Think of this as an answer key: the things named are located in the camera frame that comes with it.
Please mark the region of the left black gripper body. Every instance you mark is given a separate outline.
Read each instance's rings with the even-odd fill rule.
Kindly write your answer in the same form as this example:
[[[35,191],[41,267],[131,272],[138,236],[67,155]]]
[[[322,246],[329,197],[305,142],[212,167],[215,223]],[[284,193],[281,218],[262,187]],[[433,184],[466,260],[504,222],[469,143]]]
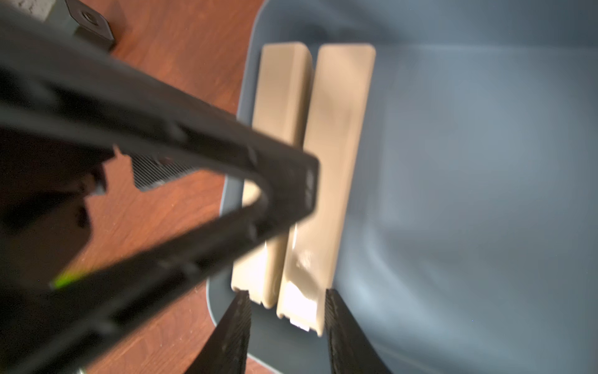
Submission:
[[[70,64],[1,63],[1,371],[71,369],[104,344],[117,277],[49,283],[90,236],[81,181],[117,141],[117,74]]]

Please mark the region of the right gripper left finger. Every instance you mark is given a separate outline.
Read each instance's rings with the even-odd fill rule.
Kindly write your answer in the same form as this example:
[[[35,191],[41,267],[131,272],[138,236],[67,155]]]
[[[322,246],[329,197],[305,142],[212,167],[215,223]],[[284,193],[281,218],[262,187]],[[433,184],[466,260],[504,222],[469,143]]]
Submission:
[[[239,291],[185,374],[245,373],[251,322],[249,293]]]

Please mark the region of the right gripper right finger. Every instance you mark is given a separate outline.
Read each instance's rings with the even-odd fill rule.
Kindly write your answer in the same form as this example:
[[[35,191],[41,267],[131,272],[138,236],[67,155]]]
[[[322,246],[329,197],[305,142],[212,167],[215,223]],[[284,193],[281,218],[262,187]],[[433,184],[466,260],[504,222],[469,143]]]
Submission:
[[[379,357],[339,292],[325,292],[325,330],[331,373],[386,373]]]

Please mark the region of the blue plastic tray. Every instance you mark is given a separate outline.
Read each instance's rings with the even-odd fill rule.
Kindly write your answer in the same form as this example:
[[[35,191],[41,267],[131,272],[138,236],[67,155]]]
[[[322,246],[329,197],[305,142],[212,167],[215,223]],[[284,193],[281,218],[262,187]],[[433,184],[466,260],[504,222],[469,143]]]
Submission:
[[[595,1],[267,1],[262,46],[375,46],[334,286],[395,373],[597,371]]]

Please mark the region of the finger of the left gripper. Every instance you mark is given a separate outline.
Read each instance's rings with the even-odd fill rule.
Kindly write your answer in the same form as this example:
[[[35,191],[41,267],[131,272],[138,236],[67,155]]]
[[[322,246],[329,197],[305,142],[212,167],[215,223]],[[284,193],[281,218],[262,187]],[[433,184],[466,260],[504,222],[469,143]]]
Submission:
[[[199,171],[167,157],[132,154],[130,159],[133,183],[139,191],[149,191]]]
[[[81,344],[83,358],[71,369],[34,373],[71,373],[85,366],[212,273],[289,229],[316,206],[315,157],[14,9],[1,11],[1,63],[4,60],[70,64],[92,73],[110,65],[117,74],[117,141],[111,157],[115,149],[167,157],[250,179],[262,190],[247,207],[71,283],[103,271],[117,277],[116,308],[101,324],[107,335],[104,344],[95,352],[90,352],[89,343]]]

